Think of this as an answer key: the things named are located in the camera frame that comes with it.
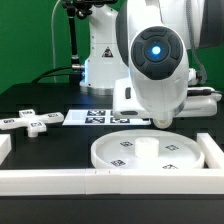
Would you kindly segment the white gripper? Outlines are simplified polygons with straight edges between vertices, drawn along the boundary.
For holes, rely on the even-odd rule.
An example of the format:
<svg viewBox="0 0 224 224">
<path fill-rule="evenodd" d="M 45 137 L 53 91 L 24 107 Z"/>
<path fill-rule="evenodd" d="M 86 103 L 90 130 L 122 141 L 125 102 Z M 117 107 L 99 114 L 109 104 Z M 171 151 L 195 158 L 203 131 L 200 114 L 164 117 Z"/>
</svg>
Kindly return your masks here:
<svg viewBox="0 0 224 224">
<path fill-rule="evenodd" d="M 177 95 L 172 95 L 172 87 L 150 88 L 147 92 L 149 99 L 146 109 L 137 99 L 136 91 L 130 78 L 117 80 L 113 94 L 113 115 L 116 118 L 151 118 L 173 119 L 175 117 L 203 117 L 217 113 L 217 102 L 221 99 L 218 93 L 185 97 L 179 102 Z"/>
</svg>

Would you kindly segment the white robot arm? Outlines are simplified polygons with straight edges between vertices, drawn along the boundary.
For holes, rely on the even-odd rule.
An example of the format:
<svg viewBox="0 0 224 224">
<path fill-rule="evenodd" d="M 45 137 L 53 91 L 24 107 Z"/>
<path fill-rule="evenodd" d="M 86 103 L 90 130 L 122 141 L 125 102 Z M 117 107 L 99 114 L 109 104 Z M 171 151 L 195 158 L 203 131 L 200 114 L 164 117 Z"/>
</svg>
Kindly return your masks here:
<svg viewBox="0 0 224 224">
<path fill-rule="evenodd" d="M 117 118 L 212 116 L 221 94 L 202 87 L 188 51 L 224 43 L 224 0 L 83 0 L 91 53 L 82 90 L 113 96 Z"/>
</svg>

